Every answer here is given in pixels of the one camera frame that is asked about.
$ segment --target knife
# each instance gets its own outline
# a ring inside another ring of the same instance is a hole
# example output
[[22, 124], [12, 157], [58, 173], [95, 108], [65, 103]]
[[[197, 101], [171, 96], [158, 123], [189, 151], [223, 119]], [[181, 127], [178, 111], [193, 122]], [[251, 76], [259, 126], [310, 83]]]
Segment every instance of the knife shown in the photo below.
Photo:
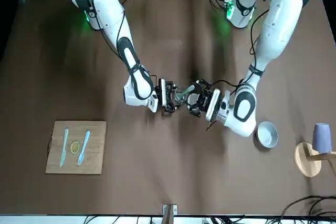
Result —
[[81, 163], [83, 162], [83, 159], [84, 159], [84, 150], [85, 150], [85, 147], [86, 147], [86, 143], [89, 140], [89, 136], [90, 136], [90, 131], [87, 130], [86, 134], [85, 134], [85, 138], [84, 138], [83, 147], [82, 147], [82, 150], [81, 150], [81, 152], [79, 154], [79, 157], [78, 157], [77, 165], [81, 165]]
[[65, 146], [67, 144], [68, 133], [69, 133], [69, 129], [65, 128], [65, 130], [64, 130], [64, 137], [63, 137], [63, 149], [62, 149], [61, 162], [59, 163], [59, 167], [63, 166], [64, 160], [65, 160], [65, 156], [67, 155], [67, 152], [65, 150]]

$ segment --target bowl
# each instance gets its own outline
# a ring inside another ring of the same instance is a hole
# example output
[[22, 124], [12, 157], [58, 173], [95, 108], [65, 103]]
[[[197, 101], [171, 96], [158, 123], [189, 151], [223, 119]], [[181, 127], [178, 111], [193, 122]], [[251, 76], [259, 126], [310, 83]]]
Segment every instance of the bowl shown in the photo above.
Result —
[[262, 146], [273, 148], [278, 142], [278, 137], [278, 131], [274, 124], [268, 121], [259, 124], [257, 138]]

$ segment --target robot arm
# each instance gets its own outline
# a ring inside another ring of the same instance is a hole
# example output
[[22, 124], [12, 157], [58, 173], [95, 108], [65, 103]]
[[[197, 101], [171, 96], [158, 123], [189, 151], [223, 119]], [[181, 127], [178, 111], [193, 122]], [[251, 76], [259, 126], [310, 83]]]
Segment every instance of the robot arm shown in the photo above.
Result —
[[104, 30], [126, 65], [130, 77], [123, 89], [125, 103], [132, 106], [148, 106], [150, 110], [156, 112], [158, 98], [153, 82], [135, 53], [125, 11], [119, 0], [72, 0], [72, 2], [85, 11], [93, 29]]
[[236, 90], [233, 106], [228, 103], [228, 91], [222, 101], [220, 91], [214, 91], [217, 95], [212, 96], [207, 110], [208, 121], [221, 121], [224, 126], [244, 137], [251, 135], [256, 126], [257, 84], [270, 61], [279, 57], [289, 42], [304, 1], [307, 0], [270, 0], [269, 12], [256, 45], [256, 63], [251, 63], [244, 80]]

